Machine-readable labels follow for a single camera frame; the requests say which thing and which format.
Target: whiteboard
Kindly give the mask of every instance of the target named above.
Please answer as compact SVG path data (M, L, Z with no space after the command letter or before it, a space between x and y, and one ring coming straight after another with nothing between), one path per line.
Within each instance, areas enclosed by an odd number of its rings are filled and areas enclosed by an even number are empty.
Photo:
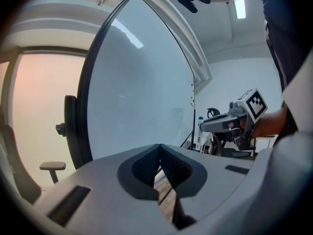
M154 143L181 146L193 130L194 76L165 23L144 0L128 0L96 38L94 65L88 54L83 68L92 69L92 158Z

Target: wooden floor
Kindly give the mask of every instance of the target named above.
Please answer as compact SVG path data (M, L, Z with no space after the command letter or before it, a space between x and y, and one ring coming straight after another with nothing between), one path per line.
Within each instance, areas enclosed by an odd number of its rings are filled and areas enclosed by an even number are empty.
M155 182L154 189L159 192L159 203L164 196L168 194L160 204L160 209L164 213L165 217L172 222L176 192L174 189L171 189L171 184L165 175Z

